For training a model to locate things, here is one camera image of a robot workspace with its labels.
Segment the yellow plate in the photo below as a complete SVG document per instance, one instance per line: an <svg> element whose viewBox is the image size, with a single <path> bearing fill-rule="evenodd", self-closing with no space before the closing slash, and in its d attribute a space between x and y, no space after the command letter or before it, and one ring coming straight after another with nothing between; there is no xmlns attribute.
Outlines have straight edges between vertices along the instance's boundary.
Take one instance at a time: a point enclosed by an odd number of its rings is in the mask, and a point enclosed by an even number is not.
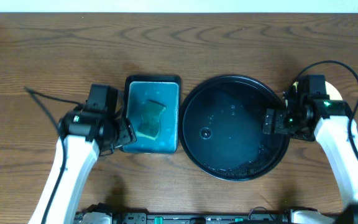
<svg viewBox="0 0 358 224"><path fill-rule="evenodd" d="M342 100L340 92L332 84L325 82L325 87L330 100Z"/></svg>

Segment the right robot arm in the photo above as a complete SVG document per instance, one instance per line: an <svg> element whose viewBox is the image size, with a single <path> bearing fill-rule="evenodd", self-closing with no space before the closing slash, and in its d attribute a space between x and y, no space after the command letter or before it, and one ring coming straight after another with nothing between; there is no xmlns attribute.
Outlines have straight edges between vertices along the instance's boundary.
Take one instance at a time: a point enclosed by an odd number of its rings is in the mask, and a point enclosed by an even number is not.
<svg viewBox="0 0 358 224"><path fill-rule="evenodd" d="M344 211L336 218L312 210L293 210L291 223L358 223L358 132L354 112L341 98L296 93L284 110L267 109L263 132L316 141L328 158Z"/></svg>

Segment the green yellow sponge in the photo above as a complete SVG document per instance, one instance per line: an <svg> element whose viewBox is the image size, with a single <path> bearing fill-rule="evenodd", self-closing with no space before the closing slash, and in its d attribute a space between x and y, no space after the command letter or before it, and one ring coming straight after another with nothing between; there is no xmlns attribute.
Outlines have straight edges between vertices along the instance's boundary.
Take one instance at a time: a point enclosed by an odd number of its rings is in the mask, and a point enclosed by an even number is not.
<svg viewBox="0 0 358 224"><path fill-rule="evenodd" d="M142 121L135 132L138 137L147 138L155 141L160 133L161 117L166 110L166 106L155 101L147 100L142 105Z"/></svg>

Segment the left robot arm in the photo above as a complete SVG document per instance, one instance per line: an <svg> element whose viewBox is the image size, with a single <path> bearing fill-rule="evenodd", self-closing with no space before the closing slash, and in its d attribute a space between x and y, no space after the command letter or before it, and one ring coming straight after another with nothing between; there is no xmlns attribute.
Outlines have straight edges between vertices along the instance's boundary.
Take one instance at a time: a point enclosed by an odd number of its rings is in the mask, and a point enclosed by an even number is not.
<svg viewBox="0 0 358 224"><path fill-rule="evenodd" d="M70 111L58 131L54 162L30 223L73 223L100 154L136 142L131 122L105 111Z"/></svg>

